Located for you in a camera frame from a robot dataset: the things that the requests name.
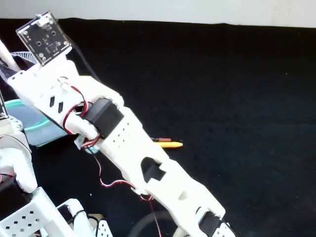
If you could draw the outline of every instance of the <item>white wall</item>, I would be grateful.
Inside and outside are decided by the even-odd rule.
[[[0,0],[0,18],[144,20],[316,27],[316,0]]]

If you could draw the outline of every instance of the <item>circuit board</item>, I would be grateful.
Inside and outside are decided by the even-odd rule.
[[[42,66],[70,46],[50,11],[37,15],[35,19],[16,30],[16,33]]]

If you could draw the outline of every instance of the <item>red wire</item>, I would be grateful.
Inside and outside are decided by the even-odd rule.
[[[152,213],[153,213],[154,218],[155,218],[155,222],[156,222],[156,225],[157,225],[159,237],[162,237],[161,230],[160,230],[160,227],[159,227],[159,224],[158,224],[158,220],[157,220],[156,215],[155,215],[154,205],[153,205],[153,202],[151,200],[149,201],[149,206],[150,206],[150,209],[152,210]]]
[[[130,184],[130,183],[127,182],[126,180],[122,180],[122,179],[120,179],[120,180],[115,180],[115,181],[113,181],[113,182],[110,183],[110,184],[105,184],[105,183],[103,183],[102,178],[101,178],[101,172],[102,172],[101,164],[100,164],[100,162],[98,161],[97,157],[96,157],[93,153],[92,153],[92,155],[93,155],[94,159],[95,159],[95,160],[97,161],[97,163],[98,163],[98,166],[99,166],[99,178],[100,178],[100,183],[101,183],[101,185],[102,185],[103,187],[105,187],[105,188],[111,188],[111,187],[113,187],[113,186],[116,185],[116,184],[128,184],[129,186],[131,186],[132,188],[134,188],[132,184]],[[143,200],[143,201],[151,201],[151,200],[154,199],[153,196],[151,196],[151,195],[149,195],[149,197],[148,197],[147,199],[146,199],[146,198],[143,198],[142,196],[140,196],[140,198],[141,198],[141,200]]]
[[[2,176],[3,176],[3,175],[5,175],[5,176],[7,176],[7,177],[10,177],[10,178],[13,177],[13,176],[10,175],[10,174],[0,174],[0,184],[1,184],[1,182],[2,182]]]
[[[101,137],[101,135],[97,136],[96,138],[92,139],[88,144],[85,144],[81,148],[93,147],[98,142],[100,137]]]
[[[88,111],[88,108],[89,108],[89,104],[86,102],[86,100],[84,99],[84,96],[82,94],[82,92],[77,89],[76,87],[74,87],[73,85],[70,86],[73,90],[75,90],[76,92],[78,92],[81,96],[82,96],[82,99],[83,99],[83,112],[82,114],[80,115],[81,117]]]
[[[64,120],[63,120],[63,128],[65,129],[66,132],[68,132],[69,134],[73,134],[70,130],[68,130],[66,127],[65,127],[65,123],[66,123],[66,120],[68,118],[68,116],[70,115],[70,113],[75,109],[75,107],[79,106],[82,102],[80,102],[79,104],[76,104],[74,106],[72,106],[72,108],[66,113],[65,117],[64,117]]]

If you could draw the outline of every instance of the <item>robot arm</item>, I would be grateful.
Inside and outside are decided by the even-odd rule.
[[[23,124],[8,116],[0,92],[0,236],[94,237],[87,215],[76,199],[55,207],[38,187]],[[73,228],[66,218],[73,217]]]
[[[55,21],[50,12],[45,16],[47,22],[44,16],[39,17],[18,30],[18,35],[30,36],[32,27],[50,31],[47,24]],[[68,133],[94,140],[94,148],[120,169],[134,192],[152,195],[189,236],[213,236],[220,228],[230,231],[225,236],[235,236],[222,222],[225,209],[218,200],[152,142],[117,92],[92,77],[78,75],[74,63],[65,57],[71,46],[67,41],[64,45],[67,47],[50,61],[32,52],[40,64],[9,78],[8,84],[23,103],[41,111]],[[76,110],[79,107],[83,107],[80,112]]]

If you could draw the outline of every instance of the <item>black fabric surface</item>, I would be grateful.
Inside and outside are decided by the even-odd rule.
[[[24,50],[0,20],[0,38]],[[104,20],[60,20],[103,83],[152,136],[181,139],[170,156],[205,184],[243,237],[316,236],[316,31]],[[86,73],[74,53],[72,57]],[[6,100],[15,98],[1,83]],[[71,137],[33,148],[39,185],[55,204],[78,198],[127,236],[150,212],[124,185],[104,189]],[[106,182],[120,178],[103,160]],[[162,207],[155,202],[155,209]],[[175,229],[160,223],[164,236]],[[152,224],[142,236],[158,236]]]

